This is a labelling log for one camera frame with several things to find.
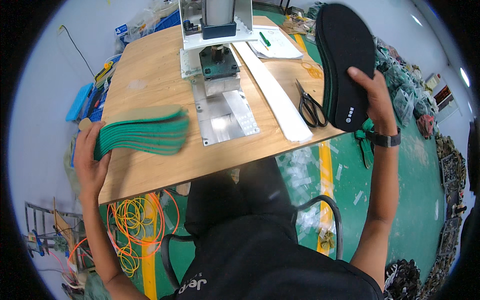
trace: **rubber band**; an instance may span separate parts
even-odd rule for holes
[[[310,75],[310,77],[314,78],[314,79],[323,79],[324,78],[324,74],[323,72],[321,72],[320,70],[318,70],[317,68],[313,67],[311,64],[309,64],[308,62],[302,62],[301,63],[301,66],[306,69],[308,71],[308,74]]]

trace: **green insole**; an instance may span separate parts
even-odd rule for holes
[[[114,148],[173,155],[185,143],[189,118],[180,105],[166,105],[135,108],[107,117],[105,122],[97,137],[95,160]]]

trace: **green floor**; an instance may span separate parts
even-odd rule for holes
[[[275,12],[253,11],[254,15],[265,15],[276,24],[281,24],[284,16]],[[316,45],[305,42],[309,55],[321,63]],[[336,175],[338,165],[343,166],[340,180],[335,179],[334,195],[340,208],[344,231],[344,256],[349,261],[358,245],[363,223],[366,218],[368,197],[370,195],[371,169],[367,170],[362,161],[360,148],[353,134],[344,134],[330,141],[338,154],[332,153],[332,170]],[[311,146],[315,159],[318,159],[318,146]],[[308,185],[311,196],[318,195],[315,185],[320,182],[320,172],[314,164],[308,166],[309,175],[317,181]],[[402,144],[399,154],[399,183],[400,199],[395,221],[393,222],[389,244],[387,263],[397,259],[414,259],[421,269],[420,278],[425,281],[435,259],[438,236],[444,222],[444,193],[440,186],[440,171],[435,150],[434,140],[424,140],[416,125],[412,122],[402,128]],[[362,191],[362,197],[357,205],[353,204],[356,195]],[[289,187],[290,197],[298,201],[298,193]],[[175,197],[180,210],[180,226],[177,233],[187,235],[183,228],[185,218],[186,197]],[[439,217],[434,219],[435,202],[439,202]],[[106,207],[102,207],[103,216],[106,216]],[[172,202],[165,206],[165,212],[176,223],[176,209]],[[316,249],[317,233],[311,230],[300,244]],[[179,278],[186,272],[194,257],[193,243],[172,242],[170,245],[172,265]],[[173,292],[168,282],[160,253],[156,254],[156,286],[157,297]],[[143,291],[141,267],[132,278],[134,284]]]

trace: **scissors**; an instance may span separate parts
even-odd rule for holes
[[[327,118],[325,117],[324,113],[323,113],[323,110],[322,110],[322,106],[317,102],[315,101],[315,99],[312,98],[312,96],[310,96],[310,94],[308,94],[307,92],[305,92],[305,90],[303,89],[303,87],[301,87],[301,84],[300,82],[297,80],[297,84],[300,88],[300,92],[301,92],[301,96],[300,96],[300,104],[299,104],[299,113],[302,117],[302,119],[305,121],[305,123],[307,123],[308,126],[310,127],[325,127],[327,126],[328,124],[328,120]],[[303,115],[303,108],[305,108],[305,110],[308,112],[308,114],[310,115],[310,118],[313,120],[313,124],[310,123],[306,118],[305,116]],[[318,117],[318,112],[317,112],[317,109],[320,110],[320,113],[322,114],[323,118],[325,119],[325,123],[322,123],[322,121],[320,120],[320,118]]]

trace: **black insole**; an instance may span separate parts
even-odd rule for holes
[[[323,45],[332,77],[329,121],[339,129],[353,132],[367,119],[368,99],[366,91],[350,78],[347,69],[354,66],[373,77],[373,37],[362,19],[341,4],[321,7],[316,30],[322,39],[317,47]]]

